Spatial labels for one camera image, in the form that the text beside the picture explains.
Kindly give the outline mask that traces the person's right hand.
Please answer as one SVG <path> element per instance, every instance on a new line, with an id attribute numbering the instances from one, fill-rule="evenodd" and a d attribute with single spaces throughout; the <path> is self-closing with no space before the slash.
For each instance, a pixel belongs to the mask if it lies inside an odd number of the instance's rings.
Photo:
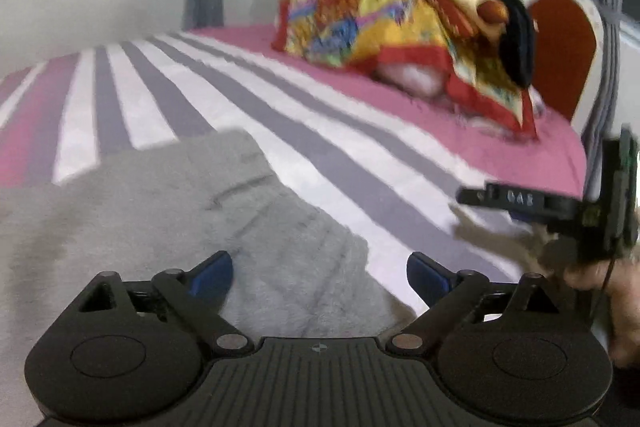
<path id="1" fill-rule="evenodd" d="M 567 268 L 564 282 L 578 291 L 591 291 L 604 283 L 608 262 L 578 265 Z M 613 336 L 610 357 L 618 367 L 639 362 L 639 262 L 631 259 L 616 260 L 605 287 L 610 298 Z"/>

